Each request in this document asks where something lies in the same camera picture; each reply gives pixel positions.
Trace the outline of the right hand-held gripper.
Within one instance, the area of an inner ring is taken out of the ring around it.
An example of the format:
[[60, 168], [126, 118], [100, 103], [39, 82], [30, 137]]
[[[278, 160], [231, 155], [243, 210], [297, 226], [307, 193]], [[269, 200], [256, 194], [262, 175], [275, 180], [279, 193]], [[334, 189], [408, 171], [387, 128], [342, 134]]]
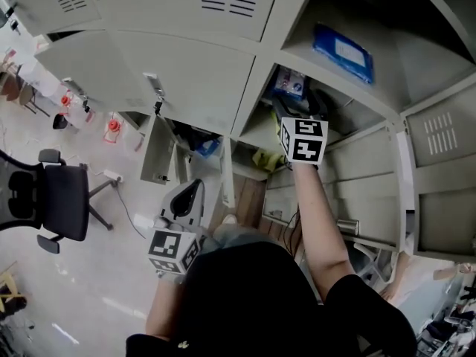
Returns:
[[306, 94], [309, 117], [293, 113], [281, 96], [273, 97], [273, 110], [280, 125], [279, 141], [291, 163], [320, 165], [328, 139], [327, 95], [320, 89]]

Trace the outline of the person's left hand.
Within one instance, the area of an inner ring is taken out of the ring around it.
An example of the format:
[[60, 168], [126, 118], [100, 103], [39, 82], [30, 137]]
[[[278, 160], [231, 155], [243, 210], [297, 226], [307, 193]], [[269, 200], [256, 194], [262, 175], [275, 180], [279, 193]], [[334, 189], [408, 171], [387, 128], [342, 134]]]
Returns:
[[175, 231], [183, 232], [184, 228], [180, 224], [169, 221], [164, 217], [158, 217], [155, 219], [153, 228], [158, 231]]

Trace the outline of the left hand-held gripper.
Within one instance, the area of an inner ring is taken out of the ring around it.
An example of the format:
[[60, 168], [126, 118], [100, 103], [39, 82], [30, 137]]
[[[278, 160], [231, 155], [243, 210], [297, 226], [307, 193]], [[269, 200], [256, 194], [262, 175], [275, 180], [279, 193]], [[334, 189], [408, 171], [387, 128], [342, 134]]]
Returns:
[[147, 256], [156, 271], [188, 272], [202, 249], [204, 200], [205, 185], [200, 179], [180, 184], [166, 194], [158, 217], [180, 224], [184, 231], [158, 231], [152, 227]]

